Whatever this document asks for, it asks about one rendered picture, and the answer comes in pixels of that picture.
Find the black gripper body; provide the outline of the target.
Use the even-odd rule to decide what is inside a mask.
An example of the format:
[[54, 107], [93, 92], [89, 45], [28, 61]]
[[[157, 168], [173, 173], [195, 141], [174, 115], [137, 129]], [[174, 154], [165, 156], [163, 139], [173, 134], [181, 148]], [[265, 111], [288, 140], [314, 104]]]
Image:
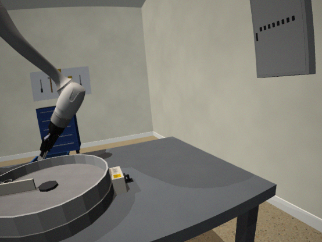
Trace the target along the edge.
[[50, 133], [48, 138], [49, 140], [52, 139], [53, 135], [62, 134], [65, 129], [65, 128], [55, 126], [52, 122], [50, 122], [48, 128], [49, 128], [49, 132], [47, 133], [47, 135]]

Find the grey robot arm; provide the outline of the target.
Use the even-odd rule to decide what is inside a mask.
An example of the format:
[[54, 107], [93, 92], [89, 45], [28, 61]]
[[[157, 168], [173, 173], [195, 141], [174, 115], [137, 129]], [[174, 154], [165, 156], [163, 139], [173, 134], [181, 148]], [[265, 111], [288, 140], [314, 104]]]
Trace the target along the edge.
[[0, 37], [55, 82], [59, 98], [51, 122], [57, 127], [67, 127], [84, 100], [85, 88], [61, 74], [20, 34], [1, 1]]

